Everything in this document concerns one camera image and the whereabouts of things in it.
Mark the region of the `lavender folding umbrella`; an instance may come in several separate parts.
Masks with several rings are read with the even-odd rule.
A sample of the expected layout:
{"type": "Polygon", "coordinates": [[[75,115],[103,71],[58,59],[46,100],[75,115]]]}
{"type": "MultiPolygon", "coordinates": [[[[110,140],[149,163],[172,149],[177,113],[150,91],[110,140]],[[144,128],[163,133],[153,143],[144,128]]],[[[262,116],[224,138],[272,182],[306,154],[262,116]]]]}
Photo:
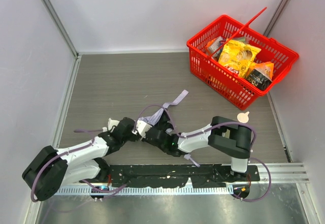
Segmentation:
{"type": "Polygon", "coordinates": [[[164,112],[166,112],[168,114],[168,108],[170,106],[177,106],[187,95],[188,95],[188,91],[187,90],[183,90],[172,102],[166,102],[162,106],[160,106],[160,105],[150,105],[150,106],[147,106],[140,113],[138,120],[144,121],[145,123],[150,124],[150,125],[155,125],[161,119],[161,117],[162,117],[162,115],[163,115],[164,112]],[[141,115],[143,114],[143,112],[145,110],[147,110],[148,108],[150,108],[150,107],[159,107],[159,110],[157,110],[151,116],[141,117],[141,115]]]}

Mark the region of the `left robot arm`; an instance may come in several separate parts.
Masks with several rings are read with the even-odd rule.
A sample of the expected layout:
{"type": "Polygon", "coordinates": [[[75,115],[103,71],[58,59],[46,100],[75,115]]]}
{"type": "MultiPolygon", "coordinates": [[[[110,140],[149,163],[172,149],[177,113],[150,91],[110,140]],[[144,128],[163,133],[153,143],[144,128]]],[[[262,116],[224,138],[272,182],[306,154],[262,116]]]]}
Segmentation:
{"type": "Polygon", "coordinates": [[[117,152],[127,141],[139,140],[148,128],[142,120],[109,119],[107,127],[87,142],[59,149],[44,147],[22,173],[31,200],[45,201],[61,186],[80,180],[104,180],[107,165],[103,157],[117,152]]]}

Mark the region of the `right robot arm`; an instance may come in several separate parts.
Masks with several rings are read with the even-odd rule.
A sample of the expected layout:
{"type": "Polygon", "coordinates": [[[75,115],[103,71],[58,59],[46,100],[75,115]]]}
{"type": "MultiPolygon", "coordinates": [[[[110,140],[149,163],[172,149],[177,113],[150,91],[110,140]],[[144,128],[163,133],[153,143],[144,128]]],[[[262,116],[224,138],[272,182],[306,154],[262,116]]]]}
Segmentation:
{"type": "Polygon", "coordinates": [[[147,124],[140,135],[143,141],[173,157],[190,157],[195,150],[214,148],[231,157],[231,175],[248,175],[248,160],[256,140],[252,127],[215,116],[210,124],[192,132],[172,134],[168,131],[172,128],[171,120],[160,120],[156,125],[147,124]]]}

